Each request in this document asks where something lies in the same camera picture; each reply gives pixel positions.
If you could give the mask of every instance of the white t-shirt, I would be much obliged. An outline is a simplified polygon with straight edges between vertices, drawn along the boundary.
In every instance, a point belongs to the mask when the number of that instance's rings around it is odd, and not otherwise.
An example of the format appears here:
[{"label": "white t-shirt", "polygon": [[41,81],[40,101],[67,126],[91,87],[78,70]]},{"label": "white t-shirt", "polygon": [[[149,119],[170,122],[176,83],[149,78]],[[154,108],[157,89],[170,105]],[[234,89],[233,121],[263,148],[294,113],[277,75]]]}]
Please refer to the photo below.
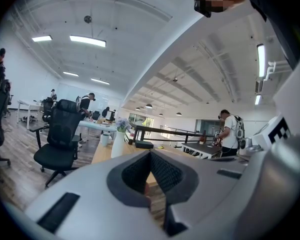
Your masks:
[{"label": "white t-shirt", "polygon": [[230,133],[227,137],[223,138],[222,146],[229,149],[237,149],[238,148],[238,140],[236,137],[237,132],[237,120],[233,115],[230,115],[226,118],[224,122],[224,128],[228,127],[230,129]]}]

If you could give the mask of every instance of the wooden desk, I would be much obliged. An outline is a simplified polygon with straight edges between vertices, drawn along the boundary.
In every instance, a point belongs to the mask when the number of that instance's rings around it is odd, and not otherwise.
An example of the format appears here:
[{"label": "wooden desk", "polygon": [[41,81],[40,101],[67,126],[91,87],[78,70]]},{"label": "wooden desk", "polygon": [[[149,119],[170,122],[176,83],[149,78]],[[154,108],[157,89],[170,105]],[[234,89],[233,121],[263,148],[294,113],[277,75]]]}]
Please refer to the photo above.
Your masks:
[{"label": "wooden desk", "polygon": [[[102,146],[101,142],[99,142],[98,147],[96,148],[96,151],[94,153],[92,164],[100,163],[106,160],[111,159],[111,151],[112,151],[113,144],[108,144],[107,146]],[[159,151],[174,153],[186,157],[194,158],[192,155],[187,154],[185,152],[182,152],[181,150],[178,150],[177,148],[171,147],[169,145],[163,145],[164,149],[157,149]],[[123,145],[123,155],[129,155],[137,152],[142,152],[147,149],[144,148],[138,148],[135,146],[135,144],[129,145],[127,142]],[[149,186],[157,185],[157,181],[154,177],[154,175],[150,172],[148,179],[146,182],[149,184]]]}]

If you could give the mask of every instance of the black railing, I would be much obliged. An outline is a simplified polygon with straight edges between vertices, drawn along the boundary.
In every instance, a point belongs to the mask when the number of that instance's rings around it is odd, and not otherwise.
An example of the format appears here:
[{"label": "black railing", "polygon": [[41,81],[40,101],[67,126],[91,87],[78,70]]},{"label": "black railing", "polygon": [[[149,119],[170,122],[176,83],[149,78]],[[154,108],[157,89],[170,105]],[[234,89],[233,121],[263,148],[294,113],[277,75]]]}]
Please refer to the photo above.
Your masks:
[{"label": "black railing", "polygon": [[140,140],[141,141],[160,141],[160,142],[178,142],[180,140],[173,140],[173,139],[157,139],[157,138],[145,138],[145,133],[160,133],[160,134],[170,134],[170,135],[179,135],[185,136],[185,143],[187,142],[198,142],[198,140],[188,140],[188,137],[201,137],[201,134],[196,134],[194,132],[180,132],[180,131],[172,131],[172,130],[165,130],[159,128],[152,128],[142,125],[135,125],[134,123],[130,123],[130,125],[134,128],[134,137],[133,142],[136,142],[136,139],[139,136],[139,132],[141,132]]},{"label": "black railing", "polygon": [[180,132],[180,133],[191,133],[191,134],[198,134],[197,132],[194,132],[194,131],[190,131],[190,130],[182,130],[182,129],[177,129],[177,128],[173,128],[173,127],[168,127],[168,126],[163,126],[163,125],[160,125],[160,129],[162,129],[162,130],[167,130],[167,131],[172,131],[172,132]]}]

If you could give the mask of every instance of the vase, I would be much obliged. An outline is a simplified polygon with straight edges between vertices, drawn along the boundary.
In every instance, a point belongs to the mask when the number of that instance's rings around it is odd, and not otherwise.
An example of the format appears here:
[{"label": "vase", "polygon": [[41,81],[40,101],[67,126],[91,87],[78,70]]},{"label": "vase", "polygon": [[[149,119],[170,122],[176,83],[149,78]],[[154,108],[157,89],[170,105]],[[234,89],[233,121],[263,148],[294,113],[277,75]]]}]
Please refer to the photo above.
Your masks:
[{"label": "vase", "polygon": [[116,136],[112,145],[111,158],[122,156],[125,143],[125,132],[116,131]]}]

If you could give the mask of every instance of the fluorescent light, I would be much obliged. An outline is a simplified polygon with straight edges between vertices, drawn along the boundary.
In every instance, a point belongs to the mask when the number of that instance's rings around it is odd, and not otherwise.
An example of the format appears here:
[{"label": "fluorescent light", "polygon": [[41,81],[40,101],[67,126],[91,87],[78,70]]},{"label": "fluorescent light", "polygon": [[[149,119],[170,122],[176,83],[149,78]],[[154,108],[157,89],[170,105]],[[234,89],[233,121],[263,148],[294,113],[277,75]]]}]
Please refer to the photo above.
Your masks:
[{"label": "fluorescent light", "polygon": [[97,80],[97,79],[93,79],[93,78],[91,78],[91,80],[95,81],[95,82],[103,83],[103,84],[106,84],[106,85],[110,85],[109,82],[105,82],[105,81],[102,81],[102,80]]},{"label": "fluorescent light", "polygon": [[261,98],[261,95],[257,95],[257,96],[255,97],[255,103],[254,103],[254,105],[258,105],[258,104],[259,104],[260,98]]},{"label": "fluorescent light", "polygon": [[101,46],[101,47],[106,47],[107,42],[100,40],[100,39],[95,39],[95,38],[90,38],[90,37],[84,37],[84,36],[78,36],[78,35],[70,35],[71,41],[75,42],[81,42],[81,43],[87,43],[95,46]]},{"label": "fluorescent light", "polygon": [[34,37],[32,38],[33,41],[35,42],[40,42],[40,41],[51,41],[52,37],[51,35],[46,35],[46,36],[39,36],[39,37]]},{"label": "fluorescent light", "polygon": [[63,71],[63,73],[66,74],[66,75],[75,76],[75,77],[78,77],[78,76],[79,76],[78,74],[69,73],[69,72],[64,72],[64,71]]},{"label": "fluorescent light", "polygon": [[259,77],[265,76],[265,66],[266,66],[266,51],[263,44],[256,46],[258,50],[258,60],[259,60]]}]

